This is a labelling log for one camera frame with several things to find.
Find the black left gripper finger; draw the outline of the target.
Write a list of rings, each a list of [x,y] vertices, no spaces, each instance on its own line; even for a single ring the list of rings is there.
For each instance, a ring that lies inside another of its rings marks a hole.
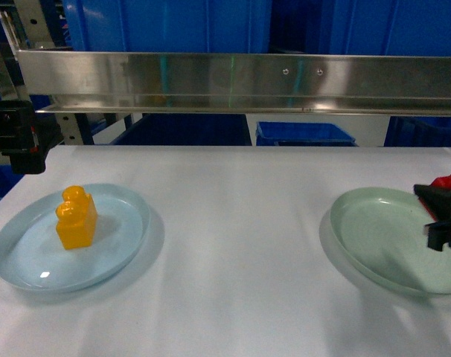
[[[451,189],[416,184],[414,194],[434,219],[451,218]]]

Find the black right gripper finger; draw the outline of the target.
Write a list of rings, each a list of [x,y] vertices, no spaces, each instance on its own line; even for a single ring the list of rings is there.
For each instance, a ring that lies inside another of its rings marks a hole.
[[[444,246],[451,248],[451,218],[425,225],[427,247],[442,252]]]

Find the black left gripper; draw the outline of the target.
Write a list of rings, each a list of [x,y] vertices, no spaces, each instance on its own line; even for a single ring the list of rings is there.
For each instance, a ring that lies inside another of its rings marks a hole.
[[[15,174],[44,173],[49,150],[61,142],[57,120],[37,117],[30,101],[0,101],[0,153]]]

